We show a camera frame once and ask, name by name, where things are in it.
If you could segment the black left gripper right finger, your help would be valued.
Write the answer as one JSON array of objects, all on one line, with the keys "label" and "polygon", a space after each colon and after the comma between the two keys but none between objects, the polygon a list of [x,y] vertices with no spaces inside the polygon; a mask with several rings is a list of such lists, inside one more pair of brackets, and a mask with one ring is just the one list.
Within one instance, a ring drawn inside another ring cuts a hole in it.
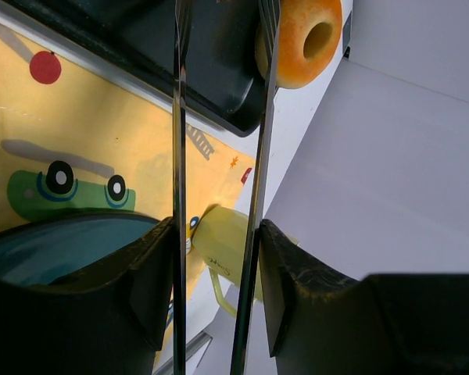
[{"label": "black left gripper right finger", "polygon": [[469,374],[469,273],[355,280],[260,225],[270,356],[280,374]]}]

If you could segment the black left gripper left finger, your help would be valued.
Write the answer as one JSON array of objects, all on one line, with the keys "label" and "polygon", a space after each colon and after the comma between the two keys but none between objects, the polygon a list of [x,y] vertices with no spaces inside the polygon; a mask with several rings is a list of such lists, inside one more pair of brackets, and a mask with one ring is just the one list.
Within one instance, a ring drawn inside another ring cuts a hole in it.
[{"label": "black left gripper left finger", "polygon": [[0,280],[0,374],[150,374],[172,289],[171,218],[50,284]]}]

